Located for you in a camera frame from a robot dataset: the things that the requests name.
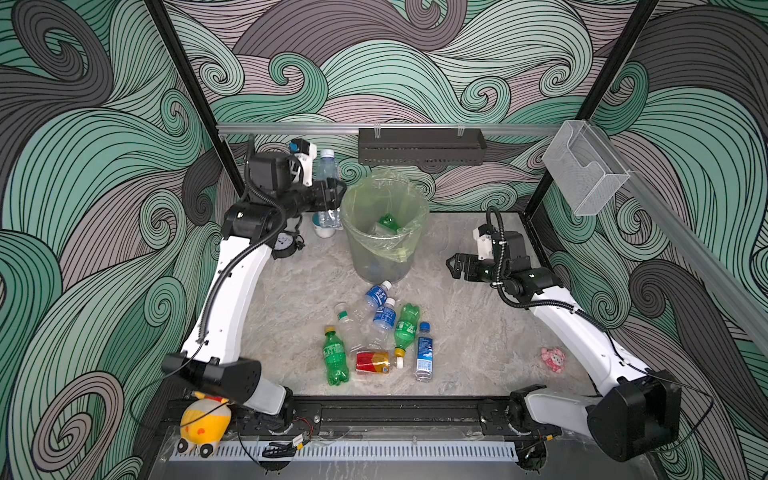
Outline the clear bottle white cap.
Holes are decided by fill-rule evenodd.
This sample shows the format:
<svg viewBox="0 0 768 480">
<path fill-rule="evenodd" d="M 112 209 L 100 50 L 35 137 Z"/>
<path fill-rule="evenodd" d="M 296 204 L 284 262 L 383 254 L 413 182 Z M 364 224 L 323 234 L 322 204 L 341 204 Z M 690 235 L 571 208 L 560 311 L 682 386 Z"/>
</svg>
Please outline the clear bottle white cap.
<svg viewBox="0 0 768 480">
<path fill-rule="evenodd" d="M 337 182 L 340 179 L 338 162 L 331 149 L 322 149 L 317 161 L 315 178 L 323 187 L 323 203 L 318 212 L 319 225 L 325 229 L 342 228 L 340 208 L 336 206 Z"/>
</svg>

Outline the blue label water bottle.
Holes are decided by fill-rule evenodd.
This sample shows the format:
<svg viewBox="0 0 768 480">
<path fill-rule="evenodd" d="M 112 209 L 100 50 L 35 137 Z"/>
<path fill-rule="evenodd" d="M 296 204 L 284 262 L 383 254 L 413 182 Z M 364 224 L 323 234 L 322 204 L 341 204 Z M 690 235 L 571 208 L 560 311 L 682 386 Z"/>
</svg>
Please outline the blue label water bottle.
<svg viewBox="0 0 768 480">
<path fill-rule="evenodd" d="M 419 324 L 416 345 L 415 378 L 420 382 L 430 381 L 434 373 L 434 339 L 428 322 Z"/>
</svg>

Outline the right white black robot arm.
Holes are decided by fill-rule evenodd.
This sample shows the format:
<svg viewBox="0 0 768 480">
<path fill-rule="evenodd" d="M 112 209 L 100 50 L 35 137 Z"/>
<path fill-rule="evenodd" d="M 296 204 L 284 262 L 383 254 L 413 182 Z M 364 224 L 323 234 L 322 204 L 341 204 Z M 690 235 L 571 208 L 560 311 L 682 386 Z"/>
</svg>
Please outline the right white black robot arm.
<svg viewBox="0 0 768 480">
<path fill-rule="evenodd" d="M 570 431 L 624 462 L 678 440 L 683 386 L 671 373 L 652 369 L 616 342 L 552 270 L 532 267 L 521 234 L 505 228 L 498 208 L 486 210 L 473 238 L 476 253 L 447 259 L 452 277 L 487 284 L 506 306 L 542 321 L 596 390 L 585 396 L 533 385 L 512 392 L 507 417 L 513 430 L 531 436 L 529 448 Z"/>
</svg>

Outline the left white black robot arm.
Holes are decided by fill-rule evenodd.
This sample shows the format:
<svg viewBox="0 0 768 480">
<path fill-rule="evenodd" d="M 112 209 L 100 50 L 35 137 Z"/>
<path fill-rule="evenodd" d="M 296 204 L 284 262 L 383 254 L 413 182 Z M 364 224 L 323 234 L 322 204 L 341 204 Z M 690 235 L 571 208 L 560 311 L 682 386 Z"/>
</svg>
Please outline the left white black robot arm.
<svg viewBox="0 0 768 480">
<path fill-rule="evenodd" d="M 204 394 L 278 416 L 288 390 L 268 380 L 257 360 L 241 354 L 242 332 L 258 279 L 287 222 L 308 211 L 340 206 L 346 185 L 317 179 L 314 144 L 294 139 L 283 152 L 249 152 L 246 191 L 226 212 L 219 259 L 194 331 L 162 371 Z"/>
</svg>

